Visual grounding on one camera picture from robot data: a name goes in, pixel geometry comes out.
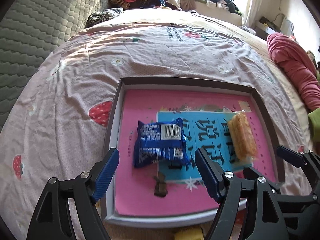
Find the blue snack package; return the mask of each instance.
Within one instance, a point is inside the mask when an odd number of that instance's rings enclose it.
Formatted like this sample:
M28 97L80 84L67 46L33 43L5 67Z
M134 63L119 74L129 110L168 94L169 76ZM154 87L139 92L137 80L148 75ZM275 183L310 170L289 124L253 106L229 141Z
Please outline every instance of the blue snack package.
M144 124L138 121L138 138L134 144L133 166L141 168L161 160L188 166L183 121Z

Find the green cloth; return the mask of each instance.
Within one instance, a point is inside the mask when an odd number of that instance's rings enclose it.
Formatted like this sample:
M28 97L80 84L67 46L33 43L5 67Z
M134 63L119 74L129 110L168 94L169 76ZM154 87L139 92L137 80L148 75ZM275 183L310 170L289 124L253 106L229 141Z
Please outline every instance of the green cloth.
M320 108L308 114L311 138L314 142L320 142Z

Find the white wall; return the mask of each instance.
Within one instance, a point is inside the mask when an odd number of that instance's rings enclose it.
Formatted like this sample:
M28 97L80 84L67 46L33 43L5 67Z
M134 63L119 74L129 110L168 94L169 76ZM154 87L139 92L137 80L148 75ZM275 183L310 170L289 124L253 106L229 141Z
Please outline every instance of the white wall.
M270 21L276 18L276 15L283 13L292 21L294 25L294 36L297 42L305 51L311 50L316 61L320 61L318 52L320 45L320 28L318 27L313 16L302 0L263 0L260 11L256 17L259 20L262 16ZM275 23L280 27L282 16L279 16Z

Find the strawberry print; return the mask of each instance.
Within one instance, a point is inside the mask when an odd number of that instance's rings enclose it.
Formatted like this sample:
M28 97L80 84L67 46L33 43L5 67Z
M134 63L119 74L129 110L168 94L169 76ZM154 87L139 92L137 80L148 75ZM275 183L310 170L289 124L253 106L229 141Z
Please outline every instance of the strawberry print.
M89 116L96 123L107 127L112 101L106 101L95 105L89 110Z
M303 146L303 145L301 145L301 146L299 147L299 149L298 149L298 153L300 153L300 152L303 152L303 153L304 153L304 146Z
M21 179L23 164L21 163L21 155L16 155L12 162L13 170L18 179Z
M185 33L184 35L186 35L186 36L189 37L189 38L196 38L196 39L201 38L201 35L200 35L200 34L198 34L198 33L192 33L191 31Z

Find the barcode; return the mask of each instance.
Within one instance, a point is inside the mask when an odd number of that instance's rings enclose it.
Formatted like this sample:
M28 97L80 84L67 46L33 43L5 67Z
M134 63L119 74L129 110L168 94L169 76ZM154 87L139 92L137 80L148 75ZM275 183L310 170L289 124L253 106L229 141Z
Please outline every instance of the barcode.
M175 158L183 158L182 149L181 148L174 148L173 156Z
M181 127L176 124L161 124L161 140L181 140Z

